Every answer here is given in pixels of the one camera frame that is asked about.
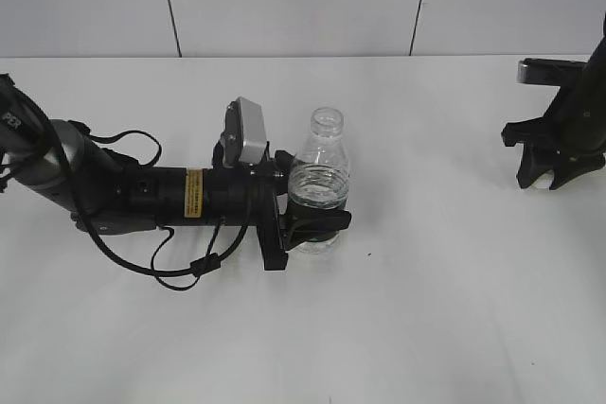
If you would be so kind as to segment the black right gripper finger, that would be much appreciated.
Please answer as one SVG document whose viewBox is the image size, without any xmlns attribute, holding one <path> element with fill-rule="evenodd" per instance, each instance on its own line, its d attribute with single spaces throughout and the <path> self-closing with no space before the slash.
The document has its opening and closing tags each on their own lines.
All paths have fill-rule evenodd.
<svg viewBox="0 0 606 404">
<path fill-rule="evenodd" d="M 552 149 L 542 149 L 538 146 L 524 144 L 522 158 L 516 174 L 520 188 L 531 188 L 531 185 L 544 173 L 552 172 L 559 162 L 559 154 Z"/>
<path fill-rule="evenodd" d="M 600 155 L 583 157 L 564 157 L 553 166 L 553 179 L 550 190 L 557 190 L 585 174 L 605 167 L 605 157 Z"/>
</svg>

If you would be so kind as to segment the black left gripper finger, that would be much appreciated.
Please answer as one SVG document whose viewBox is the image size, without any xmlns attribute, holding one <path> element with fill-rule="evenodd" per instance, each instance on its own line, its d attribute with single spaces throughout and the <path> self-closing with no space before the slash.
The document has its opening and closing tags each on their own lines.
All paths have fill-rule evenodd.
<svg viewBox="0 0 606 404">
<path fill-rule="evenodd" d="M 294 163 L 294 156 L 286 150 L 279 149 L 273 159 L 273 184 L 278 196 L 288 193 L 288 182 Z"/>
<path fill-rule="evenodd" d="M 347 230 L 352 215 L 343 203 L 336 208 L 317 208 L 288 199 L 280 216 L 280 233 L 286 251 L 308 242 L 325 242 Z"/>
</svg>

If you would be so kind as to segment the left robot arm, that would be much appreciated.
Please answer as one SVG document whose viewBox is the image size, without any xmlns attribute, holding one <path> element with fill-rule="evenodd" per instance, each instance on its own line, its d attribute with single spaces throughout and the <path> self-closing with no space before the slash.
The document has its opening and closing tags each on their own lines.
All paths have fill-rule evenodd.
<svg viewBox="0 0 606 404">
<path fill-rule="evenodd" d="M 279 208 L 294 158 L 270 151 L 262 110 L 244 97 L 226 108 L 209 168 L 143 164 L 113 144 L 83 123 L 48 118 L 2 76 L 2 182 L 16 181 L 62 207 L 102 251 L 108 236 L 178 226 L 255 228 L 265 269 L 282 271 L 291 249 L 350 225 L 343 206 Z"/>
</svg>

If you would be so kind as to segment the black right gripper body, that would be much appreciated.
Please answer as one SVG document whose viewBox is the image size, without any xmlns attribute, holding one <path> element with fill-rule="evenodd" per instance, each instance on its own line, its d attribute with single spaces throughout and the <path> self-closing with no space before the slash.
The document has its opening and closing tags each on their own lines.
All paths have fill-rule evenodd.
<svg viewBox="0 0 606 404">
<path fill-rule="evenodd" d="M 507 147 L 529 144 L 567 156 L 593 156 L 605 152 L 605 41 L 585 61 L 571 87 L 556 87 L 557 94 L 544 114 L 508 122 L 501 132 Z"/>
</svg>

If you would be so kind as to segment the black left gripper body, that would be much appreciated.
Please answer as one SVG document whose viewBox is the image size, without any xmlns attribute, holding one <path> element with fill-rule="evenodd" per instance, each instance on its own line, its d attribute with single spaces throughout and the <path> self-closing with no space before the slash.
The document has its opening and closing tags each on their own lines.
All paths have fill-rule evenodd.
<svg viewBox="0 0 606 404">
<path fill-rule="evenodd" d="M 210 224 L 238 226 L 240 230 L 227 249 L 218 254 L 223 262 L 241 245 L 247 229 L 256 229 L 263 267 L 284 271 L 288 254 L 280 233 L 280 214 L 273 184 L 273 159 L 268 149 L 258 165 L 223 164 L 223 146 L 213 150 L 212 168 L 204 171 L 203 219 Z"/>
</svg>

